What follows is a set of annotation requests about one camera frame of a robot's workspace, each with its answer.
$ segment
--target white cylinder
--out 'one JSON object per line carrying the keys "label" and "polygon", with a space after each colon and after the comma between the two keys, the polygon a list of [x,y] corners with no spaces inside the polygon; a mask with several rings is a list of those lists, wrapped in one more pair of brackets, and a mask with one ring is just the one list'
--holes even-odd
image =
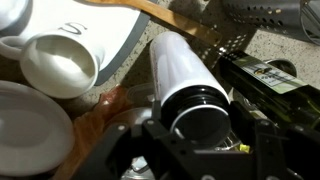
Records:
{"label": "white cylinder", "polygon": [[152,41],[150,57],[162,124],[197,145],[219,145],[231,129],[230,101],[200,58],[170,31]]}

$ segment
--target black plastic part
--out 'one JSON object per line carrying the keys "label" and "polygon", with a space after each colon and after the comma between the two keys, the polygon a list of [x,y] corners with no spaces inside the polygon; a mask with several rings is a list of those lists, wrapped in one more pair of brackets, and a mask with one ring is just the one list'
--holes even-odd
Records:
{"label": "black plastic part", "polygon": [[[237,109],[238,106],[234,105],[231,103],[230,113],[233,113],[232,109]],[[132,138],[132,128],[128,127],[126,124],[113,124],[108,128],[72,179],[120,179],[132,158],[137,156],[144,156],[155,178],[161,180],[301,180],[294,173],[289,173],[287,168],[298,172],[304,180],[320,179],[318,166],[314,164],[319,162],[320,138],[319,133],[312,129],[301,131],[300,126],[294,126],[288,130],[286,137],[280,137],[270,120],[256,120],[251,127],[255,131],[255,145],[249,144],[252,152],[247,154],[195,153],[197,151],[189,141],[169,133],[159,121],[153,119],[133,127],[142,128],[141,137]],[[293,151],[296,145],[304,145],[304,148]]]}

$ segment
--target mug handle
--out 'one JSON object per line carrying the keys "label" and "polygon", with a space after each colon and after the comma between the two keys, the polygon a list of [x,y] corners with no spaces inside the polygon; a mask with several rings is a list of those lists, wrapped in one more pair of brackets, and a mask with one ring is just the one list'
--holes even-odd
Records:
{"label": "mug handle", "polygon": [[19,60],[22,47],[26,41],[19,36],[5,36],[0,38],[0,54],[12,60]]}

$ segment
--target brown cloth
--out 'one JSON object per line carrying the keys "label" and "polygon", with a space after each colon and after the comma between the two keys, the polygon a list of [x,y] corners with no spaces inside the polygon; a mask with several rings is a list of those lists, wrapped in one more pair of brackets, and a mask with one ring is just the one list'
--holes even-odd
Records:
{"label": "brown cloth", "polygon": [[66,160],[58,167],[53,179],[68,180],[90,153],[104,130],[112,123],[110,119],[128,110],[132,103],[126,98],[127,89],[121,85],[100,95],[98,104],[91,112],[73,121],[75,144]]}

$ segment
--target metal grate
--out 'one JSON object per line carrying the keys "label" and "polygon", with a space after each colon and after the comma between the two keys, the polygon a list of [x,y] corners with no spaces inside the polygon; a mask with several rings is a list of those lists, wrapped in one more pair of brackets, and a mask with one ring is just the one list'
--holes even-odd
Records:
{"label": "metal grate", "polygon": [[320,0],[223,0],[233,21],[320,45]]}

